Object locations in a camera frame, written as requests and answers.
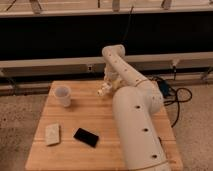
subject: electrical outlet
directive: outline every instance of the electrical outlet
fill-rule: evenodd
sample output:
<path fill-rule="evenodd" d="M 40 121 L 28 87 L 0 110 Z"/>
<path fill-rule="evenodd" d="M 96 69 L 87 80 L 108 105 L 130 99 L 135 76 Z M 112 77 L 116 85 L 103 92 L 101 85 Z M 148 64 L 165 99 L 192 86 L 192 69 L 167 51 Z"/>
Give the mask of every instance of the electrical outlet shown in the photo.
<path fill-rule="evenodd" d="M 4 75 L 3 69 L 0 68 L 0 77 L 4 77 L 4 76 L 5 76 L 5 75 Z"/>
<path fill-rule="evenodd" d="M 93 72 L 94 70 L 93 70 L 93 64 L 87 64 L 87 72 L 88 73 L 91 73 L 91 72 Z"/>

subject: eraser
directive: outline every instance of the eraser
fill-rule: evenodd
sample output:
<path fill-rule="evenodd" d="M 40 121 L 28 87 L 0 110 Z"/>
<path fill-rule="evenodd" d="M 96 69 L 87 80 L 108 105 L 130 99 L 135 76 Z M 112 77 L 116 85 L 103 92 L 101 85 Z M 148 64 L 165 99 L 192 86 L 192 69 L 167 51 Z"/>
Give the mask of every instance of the eraser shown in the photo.
<path fill-rule="evenodd" d="M 45 142 L 47 146 L 60 143 L 60 125 L 58 123 L 46 126 Z"/>

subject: floor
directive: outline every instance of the floor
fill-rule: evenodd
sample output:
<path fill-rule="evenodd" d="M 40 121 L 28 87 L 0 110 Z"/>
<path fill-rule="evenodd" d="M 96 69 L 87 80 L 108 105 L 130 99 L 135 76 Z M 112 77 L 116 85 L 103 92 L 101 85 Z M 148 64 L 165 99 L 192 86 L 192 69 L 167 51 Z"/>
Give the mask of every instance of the floor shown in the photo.
<path fill-rule="evenodd" d="M 184 171 L 213 170 L 213 85 L 189 86 L 190 102 L 181 104 L 174 133 Z M 0 170 L 24 171 L 47 95 L 0 97 Z M 176 106 L 167 107 L 171 121 Z"/>

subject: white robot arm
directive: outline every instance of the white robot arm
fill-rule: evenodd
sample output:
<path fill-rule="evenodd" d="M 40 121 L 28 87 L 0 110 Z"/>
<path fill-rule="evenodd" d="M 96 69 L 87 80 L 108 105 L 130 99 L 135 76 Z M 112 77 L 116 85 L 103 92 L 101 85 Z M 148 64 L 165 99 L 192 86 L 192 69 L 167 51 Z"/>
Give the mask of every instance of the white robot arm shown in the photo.
<path fill-rule="evenodd" d="M 113 114 L 127 169 L 170 171 L 150 118 L 163 106 L 162 94 L 148 78 L 122 59 L 124 46 L 104 47 L 102 54 L 106 61 L 106 83 L 99 94 L 118 89 L 113 97 Z"/>

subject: black smartphone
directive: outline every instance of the black smartphone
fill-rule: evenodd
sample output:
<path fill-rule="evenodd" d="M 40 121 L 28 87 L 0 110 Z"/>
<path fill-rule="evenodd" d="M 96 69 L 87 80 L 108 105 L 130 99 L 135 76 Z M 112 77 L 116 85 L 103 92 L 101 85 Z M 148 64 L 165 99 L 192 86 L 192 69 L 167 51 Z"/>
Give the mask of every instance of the black smartphone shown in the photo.
<path fill-rule="evenodd" d="M 79 128 L 74 135 L 74 138 L 80 140 L 92 147 L 95 147 L 99 137 L 91 132 L 88 132 L 82 128 Z"/>

